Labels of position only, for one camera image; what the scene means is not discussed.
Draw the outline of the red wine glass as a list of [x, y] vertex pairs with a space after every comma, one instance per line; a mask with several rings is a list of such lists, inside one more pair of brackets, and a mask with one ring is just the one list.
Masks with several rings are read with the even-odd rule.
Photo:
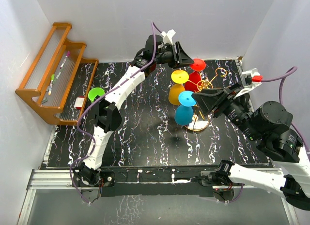
[[184, 88], [187, 91], [198, 92], [199, 86], [202, 83], [201, 71], [206, 68], [206, 63], [204, 60], [198, 58], [193, 60], [194, 63], [189, 66], [193, 72], [189, 74], [189, 79], [185, 83]]

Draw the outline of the green wine glass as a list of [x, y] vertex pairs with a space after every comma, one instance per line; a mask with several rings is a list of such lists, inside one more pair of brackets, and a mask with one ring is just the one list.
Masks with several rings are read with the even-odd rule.
[[88, 93], [88, 99], [93, 103], [96, 97], [101, 97], [105, 94], [104, 89], [100, 87], [92, 88]]

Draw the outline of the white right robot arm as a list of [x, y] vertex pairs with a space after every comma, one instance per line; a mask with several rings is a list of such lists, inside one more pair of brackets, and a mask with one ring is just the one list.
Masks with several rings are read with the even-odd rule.
[[242, 94], [235, 84], [225, 89], [203, 89], [193, 99], [205, 115], [225, 115], [256, 148], [286, 175], [268, 174], [222, 160], [218, 169], [201, 176], [203, 183], [248, 184], [284, 198], [301, 210], [310, 209], [310, 162], [301, 137], [291, 129], [293, 115], [276, 101], [267, 101], [254, 112], [249, 108], [249, 93]]

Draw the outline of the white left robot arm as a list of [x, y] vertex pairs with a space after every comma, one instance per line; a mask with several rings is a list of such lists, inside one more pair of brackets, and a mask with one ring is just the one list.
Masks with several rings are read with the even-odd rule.
[[104, 95], [96, 96], [94, 102], [84, 111], [95, 111], [94, 130], [93, 134], [89, 135], [91, 144], [86, 156], [74, 161], [70, 167], [71, 173], [84, 184], [95, 186], [100, 182], [102, 156], [110, 136], [122, 123], [119, 110], [131, 92], [158, 64], [167, 64], [173, 69], [193, 64], [193, 59], [186, 54], [180, 43], [172, 40], [174, 35], [174, 30], [150, 35], [145, 47], [137, 52], [115, 86]]

